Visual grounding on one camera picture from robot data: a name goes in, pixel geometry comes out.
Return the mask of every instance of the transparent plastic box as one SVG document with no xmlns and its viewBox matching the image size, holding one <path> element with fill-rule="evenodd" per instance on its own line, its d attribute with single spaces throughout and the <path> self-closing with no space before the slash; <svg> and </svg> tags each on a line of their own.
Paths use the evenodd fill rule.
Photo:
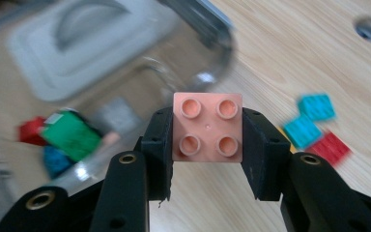
<svg viewBox="0 0 371 232">
<path fill-rule="evenodd" d="M 25 99 L 34 98 L 29 119 L 67 107 L 119 135 L 46 185 L 74 194 L 100 181 L 175 92 L 216 84 L 232 60 L 230 30 L 225 15 L 198 0 L 59 1 L 11 25 L 6 50 L 31 93 Z M 13 135 L 22 119 L 11 120 Z"/>
</svg>

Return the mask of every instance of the wooden table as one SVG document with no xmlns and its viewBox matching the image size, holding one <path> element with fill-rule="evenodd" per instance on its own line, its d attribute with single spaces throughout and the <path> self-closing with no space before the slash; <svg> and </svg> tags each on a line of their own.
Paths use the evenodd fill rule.
<svg viewBox="0 0 371 232">
<path fill-rule="evenodd" d="M 371 15 L 371 1 L 213 2 L 233 21 L 236 52 L 229 78 L 210 91 L 242 93 L 245 107 L 278 126 L 298 115 L 301 94 L 329 94 L 337 119 L 318 126 L 352 149 L 337 171 L 351 188 L 371 196 L 371 42 L 354 28 L 356 20 Z M 3 34 L 0 76 L 17 79 L 20 73 L 11 58 L 1 55 L 6 52 Z M 30 102 L 4 101 L 15 98 Z M 11 81 L 0 81 L 3 150 L 10 154 L 16 146 L 11 142 L 14 131 L 6 127 L 51 110 L 39 107 L 31 93 L 17 91 Z M 9 161 L 20 192 L 25 192 L 45 177 L 39 168 L 23 168 L 22 159 L 36 160 L 37 150 L 22 149 L 23 154 L 10 155 Z M 151 231 L 286 230 L 279 203 L 255 201 L 239 164 L 176 162 L 174 170 L 171 201 L 160 207 L 151 203 Z"/>
</svg>

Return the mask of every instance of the pink lego brick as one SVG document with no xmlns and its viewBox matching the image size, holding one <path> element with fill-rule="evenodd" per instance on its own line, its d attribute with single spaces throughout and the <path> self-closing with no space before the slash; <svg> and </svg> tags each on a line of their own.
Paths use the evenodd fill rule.
<svg viewBox="0 0 371 232">
<path fill-rule="evenodd" d="M 318 155 L 327 160 L 330 165 L 335 166 L 351 152 L 335 134 L 328 132 L 318 142 L 314 143 L 306 152 Z"/>
<path fill-rule="evenodd" d="M 176 93 L 173 111 L 173 161 L 243 161 L 240 94 Z"/>
</svg>

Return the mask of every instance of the blue lego brick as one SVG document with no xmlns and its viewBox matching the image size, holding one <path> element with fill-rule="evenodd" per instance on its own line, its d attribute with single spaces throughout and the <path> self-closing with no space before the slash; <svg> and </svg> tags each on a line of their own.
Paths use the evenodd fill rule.
<svg viewBox="0 0 371 232">
<path fill-rule="evenodd" d="M 297 148 L 307 148 L 323 136 L 322 132 L 306 116 L 299 116 L 286 124 L 284 131 Z"/>
<path fill-rule="evenodd" d="M 298 102 L 301 115 L 312 121 L 328 120 L 335 117 L 333 105 L 327 94 L 304 95 Z"/>
<path fill-rule="evenodd" d="M 64 152 L 52 146 L 44 146 L 43 163 L 51 179 L 55 179 L 74 165 Z"/>
</svg>

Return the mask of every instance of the lego stud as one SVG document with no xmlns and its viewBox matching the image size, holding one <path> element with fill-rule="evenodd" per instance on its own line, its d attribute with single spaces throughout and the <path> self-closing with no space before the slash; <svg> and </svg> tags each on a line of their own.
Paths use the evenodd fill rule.
<svg viewBox="0 0 371 232">
<path fill-rule="evenodd" d="M 201 112 L 201 103 L 194 98 L 185 99 L 181 105 L 181 113 L 188 119 L 197 117 Z"/>
<path fill-rule="evenodd" d="M 186 134 L 181 140 L 180 140 L 180 151 L 190 157 L 194 156 L 200 151 L 201 148 L 201 142 L 200 139 L 193 135 L 193 134 Z"/>
<path fill-rule="evenodd" d="M 238 141 L 234 136 L 226 134 L 216 141 L 215 149 L 224 157 L 232 157 L 237 153 Z"/>
<path fill-rule="evenodd" d="M 215 111 L 222 119 L 232 119 L 238 113 L 238 106 L 234 101 L 222 100 L 216 105 Z"/>
</svg>

